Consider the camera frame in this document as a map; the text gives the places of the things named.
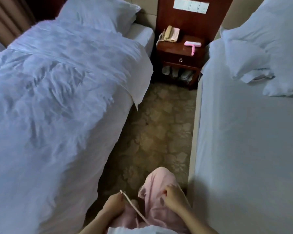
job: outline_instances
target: drawstring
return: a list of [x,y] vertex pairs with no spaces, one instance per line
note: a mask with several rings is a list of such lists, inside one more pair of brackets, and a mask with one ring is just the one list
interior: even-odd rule
[[136,206],[133,205],[133,203],[132,203],[131,200],[128,198],[128,196],[125,194],[125,192],[123,192],[123,191],[121,190],[121,194],[123,194],[123,195],[126,197],[126,199],[128,200],[129,204],[135,209],[135,211],[136,211],[136,212],[139,214],[139,216],[144,220],[144,222],[145,222],[146,224],[148,224],[148,225],[151,225],[151,224],[145,219],[145,217],[139,212],[139,210],[136,208]]

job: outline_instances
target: pink handle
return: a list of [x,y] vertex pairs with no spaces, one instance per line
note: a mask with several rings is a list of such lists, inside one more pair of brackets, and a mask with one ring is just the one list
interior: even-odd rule
[[194,51],[195,51],[195,46],[192,45],[192,52],[191,52],[191,55],[192,55],[192,56],[194,55]]

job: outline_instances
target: pants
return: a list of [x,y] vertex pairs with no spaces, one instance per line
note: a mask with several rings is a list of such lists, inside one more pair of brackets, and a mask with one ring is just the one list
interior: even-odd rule
[[[175,176],[166,168],[157,168],[148,175],[138,194],[145,201],[145,218],[152,225],[178,233],[190,233],[183,220],[164,204],[163,190],[171,184],[178,185]],[[112,221],[110,227],[134,229],[147,226],[145,222],[141,222],[137,226],[137,215],[133,207],[126,204],[125,211]]]

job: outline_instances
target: nightstand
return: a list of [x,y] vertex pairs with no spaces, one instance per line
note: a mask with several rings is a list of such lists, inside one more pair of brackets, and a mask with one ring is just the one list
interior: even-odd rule
[[[195,53],[192,56],[192,47],[184,46],[185,41],[200,42],[202,46],[196,47]],[[179,37],[176,43],[166,41],[159,42],[156,47],[157,60],[161,62],[163,66],[169,65],[176,68],[195,71],[192,80],[189,83],[184,82],[184,84],[189,87],[194,86],[195,83],[198,82],[203,67],[204,55],[205,41],[201,38],[189,35],[183,35],[181,38]]]

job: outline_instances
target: nightstand drawer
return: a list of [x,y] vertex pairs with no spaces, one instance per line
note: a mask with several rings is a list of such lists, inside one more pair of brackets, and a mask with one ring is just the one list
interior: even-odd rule
[[192,67],[198,67],[200,65],[201,58],[192,56],[184,56],[179,54],[172,54],[162,51],[157,51],[157,55],[161,62],[169,62],[180,65],[187,65]]

